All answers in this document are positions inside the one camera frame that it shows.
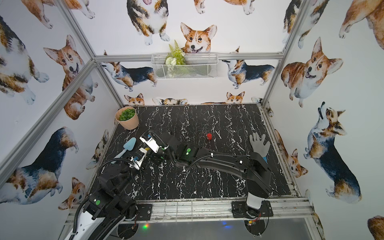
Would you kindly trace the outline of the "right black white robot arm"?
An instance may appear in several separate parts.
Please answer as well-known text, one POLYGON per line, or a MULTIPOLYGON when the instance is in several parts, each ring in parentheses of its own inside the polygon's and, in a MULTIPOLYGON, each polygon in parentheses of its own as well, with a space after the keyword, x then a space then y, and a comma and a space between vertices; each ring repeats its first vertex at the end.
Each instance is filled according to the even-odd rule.
POLYGON ((254 210, 262 207, 263 201, 273 192, 270 186, 272 170, 265 160, 265 152, 270 142, 263 144, 265 136, 256 140, 258 134, 250 136, 253 151, 249 155, 230 155, 200 147, 195 144, 183 144, 169 133, 156 134, 148 130, 140 137, 155 156, 170 160, 178 168, 213 169, 237 176, 247 183, 247 206, 254 210))

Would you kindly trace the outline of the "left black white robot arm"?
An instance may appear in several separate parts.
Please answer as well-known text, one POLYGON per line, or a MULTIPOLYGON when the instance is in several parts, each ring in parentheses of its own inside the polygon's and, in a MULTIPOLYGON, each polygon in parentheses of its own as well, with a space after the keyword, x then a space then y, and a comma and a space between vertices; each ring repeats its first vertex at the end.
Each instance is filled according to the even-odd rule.
POLYGON ((97 187, 80 203, 74 225, 67 240, 106 240, 124 221, 133 222, 132 232, 139 221, 149 221, 151 204, 139 204, 127 193, 132 184, 142 183, 142 162, 147 152, 141 149, 130 159, 105 161, 97 171, 97 187))

